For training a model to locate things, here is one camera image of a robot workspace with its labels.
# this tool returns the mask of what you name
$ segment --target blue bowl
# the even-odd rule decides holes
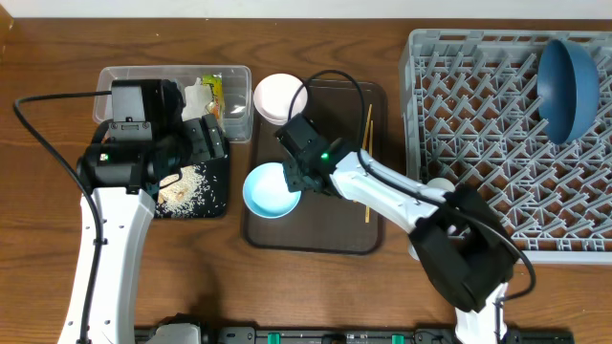
[[[548,139],[562,144],[579,139],[595,120],[600,101],[600,80],[595,61],[578,43],[553,40],[537,67],[537,94],[543,102],[541,118]]]
[[[269,162],[251,171],[242,187],[242,198],[255,215],[277,219],[289,214],[299,202],[301,192],[289,192],[283,166]]]

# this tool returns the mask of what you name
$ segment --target wooden table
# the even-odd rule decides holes
[[[404,146],[398,61],[419,28],[612,30],[611,22],[475,20],[30,20],[18,19],[0,66],[0,342],[56,342],[77,262],[79,193],[19,125],[18,97],[96,89],[106,66],[242,64],[253,87],[278,72],[343,70],[379,83],[389,100],[388,147]],[[76,162],[96,125],[91,99],[27,105],[28,118]],[[216,221],[155,221],[142,258],[136,323],[176,312],[213,325],[410,328],[451,325],[451,306],[406,254],[407,239],[386,226],[365,257],[262,250],[240,235],[241,185],[249,146],[234,144],[228,214]],[[383,162],[400,171],[404,149]],[[569,328],[579,343],[612,337],[611,267],[536,268],[538,286],[507,305],[521,328]],[[528,282],[516,268],[511,290]]]

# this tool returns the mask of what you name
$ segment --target tray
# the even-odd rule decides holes
[[[372,104],[374,120],[373,155],[380,155],[386,128],[386,95],[373,83],[360,82],[366,107]],[[311,86],[312,107],[308,117],[330,142],[344,137],[357,140],[361,104],[357,90],[348,81],[315,80]],[[256,116],[253,130],[253,168],[282,161],[286,153],[276,141],[272,125]],[[244,207],[243,235],[256,247],[314,252],[367,254],[383,240],[383,219],[370,212],[365,223],[365,206],[339,198],[302,192],[297,207],[275,220],[260,218]]]
[[[551,39],[581,44],[600,73],[595,123],[562,145],[537,112]],[[400,76],[409,178],[478,187],[534,263],[612,263],[612,33],[416,30]]]

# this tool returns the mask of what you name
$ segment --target dish rack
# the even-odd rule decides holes
[[[600,76],[597,119],[562,145],[537,111],[551,39],[580,43]],[[612,264],[612,32],[416,30],[400,76],[409,178],[477,187],[534,263]]]

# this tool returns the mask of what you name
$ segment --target white cup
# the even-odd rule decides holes
[[[275,125],[285,124],[289,115],[291,100],[301,85],[301,80],[293,75],[275,74],[267,76],[255,88],[253,95],[255,109],[268,122]],[[304,87],[295,99],[291,116],[302,112],[307,102],[308,92]]]

